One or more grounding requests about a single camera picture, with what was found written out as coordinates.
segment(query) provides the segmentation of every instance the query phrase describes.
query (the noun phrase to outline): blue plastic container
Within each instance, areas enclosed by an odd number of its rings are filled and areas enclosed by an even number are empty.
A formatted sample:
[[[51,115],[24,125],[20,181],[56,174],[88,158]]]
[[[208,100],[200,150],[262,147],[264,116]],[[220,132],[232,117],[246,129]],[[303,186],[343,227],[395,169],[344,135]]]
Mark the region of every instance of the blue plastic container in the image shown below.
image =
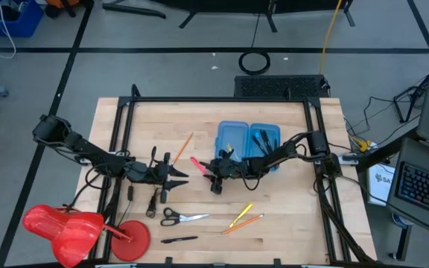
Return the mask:
[[[19,4],[26,0],[14,0]],[[16,21],[4,21],[11,37],[31,37],[42,18],[42,9],[35,0],[27,0],[24,10]],[[6,36],[0,27],[0,36]]]
[[[220,150],[229,153],[229,149],[235,152],[230,159],[240,162],[243,157],[247,156],[247,135],[249,125],[246,122],[238,121],[221,121],[217,126],[217,138],[215,140],[214,157],[219,159]]]
[[[269,142],[273,150],[279,147],[281,142],[281,128],[279,128],[279,126],[275,124],[253,123],[251,124],[247,140],[247,157],[264,156],[259,146],[252,140],[252,136],[255,136],[258,139],[259,143],[264,147],[264,149],[267,150],[261,137],[261,130],[266,131],[267,137],[269,138]],[[270,170],[276,171],[278,168],[279,166],[277,165],[272,167]]]

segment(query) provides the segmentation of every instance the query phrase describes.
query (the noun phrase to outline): gray carpet floor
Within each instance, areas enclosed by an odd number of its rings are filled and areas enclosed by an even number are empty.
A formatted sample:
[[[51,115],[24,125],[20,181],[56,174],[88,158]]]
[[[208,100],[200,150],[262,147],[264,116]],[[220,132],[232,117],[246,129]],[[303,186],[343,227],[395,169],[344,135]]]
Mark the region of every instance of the gray carpet floor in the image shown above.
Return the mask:
[[[429,1],[415,0],[429,32]],[[178,25],[188,15],[149,1],[130,1],[138,7],[152,7],[167,14],[155,17],[103,10],[97,1],[80,42],[81,48],[202,48],[249,47],[257,16],[252,14],[197,14],[185,29]],[[15,38],[18,48],[70,48],[74,44],[83,8],[77,17],[63,13],[57,19],[43,17],[30,39]],[[272,33],[261,17],[255,47],[321,48],[332,11],[275,15],[279,30]],[[351,8],[356,27],[351,28],[343,13],[331,33],[331,48],[428,48],[407,0],[356,0]],[[0,48],[10,47],[0,37]],[[0,85],[10,95],[0,98],[0,245],[19,192],[36,149],[31,130],[41,114],[47,113],[63,75],[70,50],[59,53],[30,51],[12,60],[0,59]],[[320,54],[273,53],[266,73],[317,74]],[[57,115],[68,119],[74,129],[88,136],[100,97],[128,95],[136,83],[144,96],[232,96],[234,78],[243,75],[239,53],[79,53],[74,59]],[[255,68],[258,58],[249,59]],[[363,120],[369,96],[391,99],[429,72],[429,54],[328,54],[325,76],[331,95],[339,98],[346,118]],[[368,114],[389,103],[374,101]],[[384,140],[400,126],[390,107],[370,121],[363,134],[373,141]],[[408,124],[392,138],[414,127]],[[365,124],[356,127],[365,129]],[[74,196],[80,168],[46,150],[36,174],[25,209],[32,205],[60,204]],[[378,260],[400,264],[388,258],[394,252],[400,228],[388,210],[366,205]],[[16,232],[6,265],[55,261],[46,241],[21,226]],[[405,265],[429,267],[429,232],[415,227]]]

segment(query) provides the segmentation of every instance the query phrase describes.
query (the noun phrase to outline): red object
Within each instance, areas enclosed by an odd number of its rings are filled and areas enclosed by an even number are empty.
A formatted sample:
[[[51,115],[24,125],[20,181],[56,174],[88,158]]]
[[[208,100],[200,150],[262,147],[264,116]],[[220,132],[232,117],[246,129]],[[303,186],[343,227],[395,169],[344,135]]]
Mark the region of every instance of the red object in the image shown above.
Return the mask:
[[[128,220],[118,228],[133,239],[128,241],[112,237],[112,251],[115,256],[123,261],[134,261],[143,256],[150,245],[150,232],[146,225],[137,220]]]
[[[66,208],[36,205],[26,212],[22,225],[51,241],[54,256],[64,267],[79,264],[97,242],[102,229],[116,235],[112,237],[112,250],[123,261],[140,258],[150,244],[150,234],[143,223],[127,221],[119,226],[123,230],[120,232],[105,225],[101,214],[75,208],[66,212]]]
[[[201,171],[201,173],[208,175],[208,171],[206,171],[205,167],[202,164],[200,164],[196,158],[191,157],[190,159],[193,162],[193,164],[197,166],[197,168]]]
[[[94,246],[104,227],[104,218],[92,212],[69,214],[48,205],[36,205],[26,213],[22,225],[50,240],[54,256],[64,267],[74,267]]]

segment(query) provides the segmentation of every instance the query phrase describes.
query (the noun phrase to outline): pink marker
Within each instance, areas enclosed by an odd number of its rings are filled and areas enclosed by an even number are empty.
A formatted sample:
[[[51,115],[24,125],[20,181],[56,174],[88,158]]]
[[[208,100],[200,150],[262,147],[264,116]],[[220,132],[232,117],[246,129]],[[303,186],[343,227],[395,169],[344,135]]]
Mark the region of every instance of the pink marker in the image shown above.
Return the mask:
[[[206,171],[205,167],[202,164],[200,164],[196,158],[191,157],[190,159],[193,162],[193,164],[197,166],[197,168],[201,171],[201,173],[208,175],[208,171]]]

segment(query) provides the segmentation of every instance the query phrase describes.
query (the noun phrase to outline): orange pencil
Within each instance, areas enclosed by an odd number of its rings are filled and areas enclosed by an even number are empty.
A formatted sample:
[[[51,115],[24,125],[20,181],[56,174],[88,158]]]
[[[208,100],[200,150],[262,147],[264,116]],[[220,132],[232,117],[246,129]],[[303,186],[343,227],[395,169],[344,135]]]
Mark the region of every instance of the orange pencil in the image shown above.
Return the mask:
[[[173,165],[175,165],[175,163],[177,162],[179,156],[182,154],[182,151],[185,149],[186,145],[191,140],[191,137],[193,137],[193,133],[191,133],[191,135],[186,139],[184,145],[182,146],[182,149],[178,152],[177,157],[175,157],[175,160],[173,160]]]
[[[234,230],[239,229],[239,228],[241,228],[241,227],[243,227],[243,226],[245,226],[245,225],[248,225],[248,224],[252,223],[252,222],[253,222],[253,221],[255,221],[255,220],[259,220],[259,219],[261,219],[262,217],[264,217],[264,214],[258,215],[258,216],[256,216],[256,217],[252,218],[251,220],[247,220],[247,221],[245,221],[244,223],[241,223],[241,224],[239,224],[239,225],[233,226],[233,227],[231,227],[231,228],[227,229],[226,231],[222,232],[221,234],[222,234],[222,235],[225,235],[225,234],[228,234],[228,233],[230,233],[230,232],[233,232]]]

